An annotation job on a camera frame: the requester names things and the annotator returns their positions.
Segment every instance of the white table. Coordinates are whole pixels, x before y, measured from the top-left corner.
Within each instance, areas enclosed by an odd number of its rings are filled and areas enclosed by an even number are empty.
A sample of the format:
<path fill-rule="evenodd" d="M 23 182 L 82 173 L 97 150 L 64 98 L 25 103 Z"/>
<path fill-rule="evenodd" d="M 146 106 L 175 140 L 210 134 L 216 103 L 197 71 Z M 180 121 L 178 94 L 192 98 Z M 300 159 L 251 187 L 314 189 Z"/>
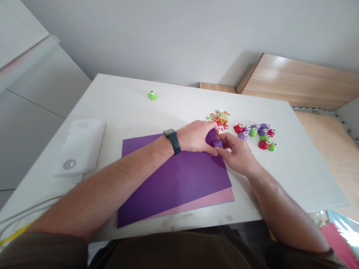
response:
<path fill-rule="evenodd" d="M 158 99 L 148 98 L 151 90 Z M 228 125 L 233 134 L 237 123 L 269 123 L 275 127 L 277 132 L 272 139 L 278 144 L 275 152 L 258 148 L 258 137 L 249 137 L 247 142 L 258 161 L 306 212 L 349 206 L 287 102 L 99 74 L 4 206 L 0 220 L 46 198 L 64 194 L 81 180 L 81 175 L 51 176 L 52 162 L 73 120 L 106 121 L 99 170 L 121 157 L 123 139 L 157 134 L 169 128 L 177 130 L 194 120 L 205 120 L 216 109 L 231 114 Z M 113 216 L 95 241 L 261 219 L 247 179 L 227 169 L 234 202 L 141 221 L 121 229 L 114 227 Z M 36 216 L 16 223 L 4 236 Z"/>

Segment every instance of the watch strap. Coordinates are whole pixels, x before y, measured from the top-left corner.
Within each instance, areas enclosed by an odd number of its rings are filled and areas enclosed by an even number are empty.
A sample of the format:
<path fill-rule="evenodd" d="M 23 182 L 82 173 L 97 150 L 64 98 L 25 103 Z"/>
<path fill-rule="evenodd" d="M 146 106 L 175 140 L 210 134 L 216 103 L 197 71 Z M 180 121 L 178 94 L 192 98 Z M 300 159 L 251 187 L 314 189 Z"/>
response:
<path fill-rule="evenodd" d="M 171 133 L 167 136 L 167 138 L 171 141 L 173 150 L 175 152 L 175 155 L 181 152 L 181 146 L 180 142 L 178 141 L 177 134 Z"/>

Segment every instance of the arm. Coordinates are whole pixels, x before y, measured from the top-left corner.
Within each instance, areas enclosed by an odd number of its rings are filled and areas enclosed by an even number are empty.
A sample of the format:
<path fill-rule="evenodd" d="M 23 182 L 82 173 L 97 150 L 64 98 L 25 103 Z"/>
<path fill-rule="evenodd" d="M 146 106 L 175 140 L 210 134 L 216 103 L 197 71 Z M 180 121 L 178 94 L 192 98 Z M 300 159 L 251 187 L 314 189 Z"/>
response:
<path fill-rule="evenodd" d="M 329 251 L 325 237 L 307 213 L 257 162 L 248 144 L 229 134 L 220 134 L 225 148 L 215 148 L 229 167 L 246 176 L 259 202 L 263 217 L 276 239 L 288 246 L 314 253 Z"/>
<path fill-rule="evenodd" d="M 215 122 L 195 121 L 177 131 L 182 151 L 205 151 Z M 161 136 L 81 182 L 27 229 L 27 233 L 76 235 L 88 242 L 132 193 L 174 154 L 169 139 Z"/>

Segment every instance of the cable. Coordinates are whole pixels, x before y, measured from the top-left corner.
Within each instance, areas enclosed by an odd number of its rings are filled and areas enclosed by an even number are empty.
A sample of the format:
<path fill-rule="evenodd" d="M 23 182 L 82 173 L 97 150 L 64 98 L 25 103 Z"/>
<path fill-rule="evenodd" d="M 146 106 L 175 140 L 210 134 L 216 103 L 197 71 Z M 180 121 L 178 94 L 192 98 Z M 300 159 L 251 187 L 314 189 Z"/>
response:
<path fill-rule="evenodd" d="M 17 216 L 19 216 L 19 215 L 21 215 L 21 214 L 24 214 L 24 213 L 30 211 L 31 209 L 34 209 L 35 207 L 38 207 L 38 206 L 40 206 L 40 205 L 42 205 L 42 204 L 44 204 L 44 203 L 46 203 L 46 202 L 49 202 L 49 201 L 52 201 L 52 200 L 55 200 L 55 199 L 59 199 L 59 198 L 61 198 L 62 196 L 63 196 L 63 195 L 55 196 L 55 197 L 46 199 L 45 201 L 42 201 L 42 202 L 40 202 L 40 203 L 38 203 L 38 204 L 36 204 L 36 205 L 33 205 L 32 207 L 29 207 L 29 208 L 27 208 L 27 209 L 25 209 L 25 210 L 23 210 L 23 211 L 21 211 L 21 212 L 15 214 L 15 215 L 12 215 L 11 217 L 8 217 L 8 218 L 6 218 L 6 219 L 0 221 L 0 225 L 3 224 L 4 222 L 7 222 L 8 220 L 11 220 L 11 219 L 13 219 L 13 218 L 15 218 L 15 217 L 17 217 Z"/>
<path fill-rule="evenodd" d="M 18 222 L 19 220 L 21 220 L 21 219 L 23 219 L 23 218 L 25 218 L 25 217 L 27 217 L 27 216 L 33 214 L 33 213 L 36 213 L 36 212 L 38 212 L 38 211 L 47 209 L 47 208 L 51 207 L 52 205 L 53 205 L 53 204 L 51 204 L 51 205 L 46 205 L 46 206 L 41 207 L 41 208 L 39 208 L 39 209 L 37 209 L 37 210 L 35 210 L 35 211 L 28 212 L 27 214 L 21 216 L 20 218 L 17 218 L 16 220 L 10 222 L 8 225 L 6 225 L 6 226 L 0 231 L 0 239 L 1 239 L 1 236 L 3 235 L 3 233 L 7 230 L 7 228 L 9 228 L 9 227 L 10 227 L 11 225 L 13 225 L 14 223 Z"/>
<path fill-rule="evenodd" d="M 82 177 L 81 177 L 80 182 L 82 182 L 82 181 L 85 179 L 85 175 L 86 175 L 86 173 L 83 173 L 83 174 L 82 174 Z M 46 203 L 46 202 L 49 202 L 49 201 L 52 201 L 52 200 L 55 200 L 55 199 L 60 199 L 60 198 L 62 198 L 62 197 L 63 197 L 63 195 L 58 195 L 58 196 L 55 196 L 55 197 L 46 199 L 45 201 L 42 201 L 42 202 L 40 202 L 40 203 L 37 203 L 37 204 L 35 204 L 35 205 L 33 205 L 33 206 L 31 206 L 31 207 L 29 207 L 29 208 L 23 210 L 23 211 L 20 211 L 19 213 L 15 214 L 15 215 L 12 215 L 12 216 L 10 216 L 10 217 L 7 217 L 6 219 L 3 219 L 2 221 L 0 221 L 0 225 L 3 224 L 3 223 L 5 223 L 5 222 L 7 222 L 7 221 L 9 221 L 9 220 L 12 220 L 12 219 L 16 218 L 16 217 L 18 217 L 18 216 L 20 216 L 20 215 L 22 215 L 22 214 L 24 214 L 24 213 L 26 213 L 26 212 L 29 212 L 30 210 L 32 210 L 32 209 L 34 209 L 34 208 L 36 208 L 36 207 L 38 207 L 38 206 L 40 206 L 40 205 L 42 205 L 42 204 L 44 204 L 44 203 Z M 0 239 L 1 239 L 2 234 L 6 231 L 6 229 L 9 228 L 9 227 L 10 227 L 11 225 L 13 225 L 14 223 L 18 222 L 19 220 L 21 220 L 21 219 L 23 219 L 23 218 L 25 218 L 25 217 L 27 217 L 27 216 L 33 214 L 33 213 L 36 213 L 36 212 L 38 212 L 38 211 L 47 209 L 47 208 L 53 206 L 54 204 L 55 204 L 55 203 L 53 203 L 53 204 L 51 204 L 51 205 L 44 206 L 44 207 L 39 208 L 39 209 L 37 209 L 37 210 L 35 210 L 35 211 L 29 212 L 29 213 L 27 213 L 27 214 L 21 216 L 20 218 L 17 218 L 16 220 L 12 221 L 11 223 L 7 224 L 7 225 L 0 231 Z M 28 228 L 28 226 L 30 226 L 30 225 L 31 225 L 31 224 L 26 225 L 25 227 L 19 229 L 15 234 L 9 236 L 8 238 L 5 238 L 4 240 L 1 240 L 1 241 L 0 241 L 0 246 L 4 245 L 5 243 L 11 241 L 12 239 L 14 239 L 14 238 L 16 238 L 17 236 L 19 236 L 20 234 L 22 234 L 22 233 Z"/>

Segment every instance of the hand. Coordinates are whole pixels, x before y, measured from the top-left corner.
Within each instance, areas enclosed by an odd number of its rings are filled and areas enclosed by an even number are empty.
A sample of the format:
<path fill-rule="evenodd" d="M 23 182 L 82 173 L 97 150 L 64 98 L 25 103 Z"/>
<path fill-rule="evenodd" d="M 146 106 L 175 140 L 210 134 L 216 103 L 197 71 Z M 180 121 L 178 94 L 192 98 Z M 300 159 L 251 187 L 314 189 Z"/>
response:
<path fill-rule="evenodd" d="M 234 171 L 250 177 L 263 169 L 253 156 L 247 142 L 230 133 L 220 134 L 217 139 L 222 139 L 224 148 L 215 147 L 216 151 Z"/>
<path fill-rule="evenodd" d="M 177 137 L 182 151 L 204 151 L 217 156 L 217 151 L 206 143 L 206 136 L 210 130 L 218 126 L 214 121 L 196 120 L 177 131 Z"/>

